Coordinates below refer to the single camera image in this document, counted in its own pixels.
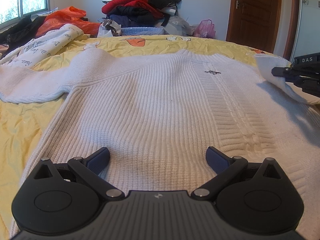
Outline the white knitted sweater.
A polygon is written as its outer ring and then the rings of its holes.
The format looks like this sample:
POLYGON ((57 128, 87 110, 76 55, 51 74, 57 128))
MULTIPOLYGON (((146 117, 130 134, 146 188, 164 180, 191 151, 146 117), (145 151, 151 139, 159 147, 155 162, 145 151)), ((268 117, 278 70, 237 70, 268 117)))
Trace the white knitted sweater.
POLYGON ((23 178, 42 157, 64 162, 107 147, 105 178, 122 191, 193 191, 214 176, 210 146, 250 162, 272 157, 303 199, 298 232, 319 239, 319 110, 272 77, 286 60, 255 59, 253 68, 187 50, 116 58, 90 48, 54 71, 1 66, 4 102, 67 96, 23 178))

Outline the black clothes by window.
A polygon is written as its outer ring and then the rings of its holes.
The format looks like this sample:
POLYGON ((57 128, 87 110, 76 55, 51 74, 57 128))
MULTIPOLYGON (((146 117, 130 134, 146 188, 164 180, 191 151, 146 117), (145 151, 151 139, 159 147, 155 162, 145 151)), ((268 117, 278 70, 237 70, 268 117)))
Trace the black clothes by window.
POLYGON ((1 45, 9 46, 3 56, 33 39, 45 18, 45 16, 39 16, 31 20, 31 16, 26 16, 16 25, 1 33, 1 45))

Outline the dark navy clothes stack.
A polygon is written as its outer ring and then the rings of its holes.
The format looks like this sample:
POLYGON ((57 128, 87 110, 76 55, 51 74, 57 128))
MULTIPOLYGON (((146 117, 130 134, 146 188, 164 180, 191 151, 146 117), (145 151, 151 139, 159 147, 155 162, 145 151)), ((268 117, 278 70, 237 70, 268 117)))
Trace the dark navy clothes stack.
POLYGON ((156 18, 153 14, 139 7, 117 6, 107 13, 107 18, 115 21, 123 28, 128 27, 153 27, 160 18, 156 18))

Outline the yellow carrot print quilt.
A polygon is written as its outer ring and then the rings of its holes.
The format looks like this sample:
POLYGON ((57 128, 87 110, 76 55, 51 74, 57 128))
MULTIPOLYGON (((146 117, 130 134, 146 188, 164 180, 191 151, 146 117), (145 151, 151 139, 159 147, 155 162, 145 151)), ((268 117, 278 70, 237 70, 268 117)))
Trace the yellow carrot print quilt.
MULTIPOLYGON (((102 49, 116 58, 187 50, 197 55, 222 55, 253 68, 258 65, 255 56, 260 55, 247 46, 208 38, 169 35, 87 38, 70 42, 31 70, 54 71, 68 67, 76 55, 90 48, 102 49)), ((1 100, 1 239, 7 239, 17 231, 11 214, 12 200, 27 178, 23 178, 23 171, 29 158, 66 98, 66 94, 62 94, 48 102, 11 103, 1 100)), ((108 166, 101 174, 106 181, 104 173, 108 166)))

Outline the brown wooden door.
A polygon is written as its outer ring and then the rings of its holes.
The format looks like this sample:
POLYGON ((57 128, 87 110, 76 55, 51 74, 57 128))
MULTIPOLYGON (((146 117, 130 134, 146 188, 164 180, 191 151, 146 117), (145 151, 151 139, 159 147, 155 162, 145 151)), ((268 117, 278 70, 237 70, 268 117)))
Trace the brown wooden door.
POLYGON ((231 0, 226 40, 290 59, 300 0, 231 0))

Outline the pink plastic bag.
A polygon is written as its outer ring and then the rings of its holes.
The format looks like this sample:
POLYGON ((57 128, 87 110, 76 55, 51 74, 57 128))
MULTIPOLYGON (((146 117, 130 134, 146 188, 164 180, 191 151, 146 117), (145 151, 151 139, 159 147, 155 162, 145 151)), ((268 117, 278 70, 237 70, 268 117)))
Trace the pink plastic bag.
POLYGON ((212 20, 202 20, 194 31, 195 37, 214 38, 215 37, 214 23, 212 20))

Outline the white lettered blanket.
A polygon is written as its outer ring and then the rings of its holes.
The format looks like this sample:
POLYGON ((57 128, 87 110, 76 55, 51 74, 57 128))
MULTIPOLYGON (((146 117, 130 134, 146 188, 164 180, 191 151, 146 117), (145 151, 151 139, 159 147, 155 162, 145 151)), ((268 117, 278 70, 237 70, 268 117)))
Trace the white lettered blanket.
POLYGON ((27 44, 11 51, 1 59, 1 66, 31 69, 42 60, 56 55, 70 42, 89 37, 89 34, 85 34, 77 26, 65 24, 60 29, 51 30, 45 35, 32 39, 27 44))

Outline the clear grey plastic bag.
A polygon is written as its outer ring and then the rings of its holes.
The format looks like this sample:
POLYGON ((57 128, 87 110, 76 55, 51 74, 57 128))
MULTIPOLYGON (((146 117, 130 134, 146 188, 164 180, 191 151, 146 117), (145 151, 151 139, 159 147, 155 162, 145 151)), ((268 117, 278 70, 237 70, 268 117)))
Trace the clear grey plastic bag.
POLYGON ((194 33, 194 28, 178 16, 171 16, 164 29, 170 35, 193 36, 194 33))

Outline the white crumpled plastic bag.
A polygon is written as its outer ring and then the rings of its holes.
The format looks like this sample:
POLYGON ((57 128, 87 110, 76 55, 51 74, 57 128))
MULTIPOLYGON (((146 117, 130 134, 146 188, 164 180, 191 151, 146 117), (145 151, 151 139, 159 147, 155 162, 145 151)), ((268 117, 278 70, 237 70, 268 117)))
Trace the white crumpled plastic bag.
POLYGON ((121 25, 114 20, 104 19, 99 26, 97 37, 117 37, 121 35, 121 25))

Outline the light blue folded blanket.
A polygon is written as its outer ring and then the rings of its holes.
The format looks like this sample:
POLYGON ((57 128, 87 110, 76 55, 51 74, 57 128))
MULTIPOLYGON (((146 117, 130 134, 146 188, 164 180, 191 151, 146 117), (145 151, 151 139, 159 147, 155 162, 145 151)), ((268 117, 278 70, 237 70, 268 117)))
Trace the light blue folded blanket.
POLYGON ((157 27, 126 27, 121 28, 122 36, 140 36, 140 35, 167 35, 163 28, 157 27))

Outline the orange plastic bag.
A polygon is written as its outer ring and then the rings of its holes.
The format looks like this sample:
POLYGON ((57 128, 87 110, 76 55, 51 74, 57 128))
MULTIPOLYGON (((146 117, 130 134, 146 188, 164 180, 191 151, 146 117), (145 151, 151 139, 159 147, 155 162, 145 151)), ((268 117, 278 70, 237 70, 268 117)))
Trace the orange plastic bag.
POLYGON ((60 29, 65 24, 73 24, 80 28, 85 34, 97 36, 100 24, 85 21, 87 13, 85 10, 70 6, 58 10, 46 16, 44 23, 39 27, 36 37, 45 35, 48 31, 60 29))

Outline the red garment on pile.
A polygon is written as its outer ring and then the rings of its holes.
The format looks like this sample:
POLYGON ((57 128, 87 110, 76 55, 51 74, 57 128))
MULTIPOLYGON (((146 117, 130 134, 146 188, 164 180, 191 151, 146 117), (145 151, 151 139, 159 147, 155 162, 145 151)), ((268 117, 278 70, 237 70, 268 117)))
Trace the red garment on pile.
POLYGON ((112 0, 102 7, 101 12, 107 15, 117 6, 143 8, 150 12, 157 20, 164 16, 159 10, 149 5, 148 0, 112 0))

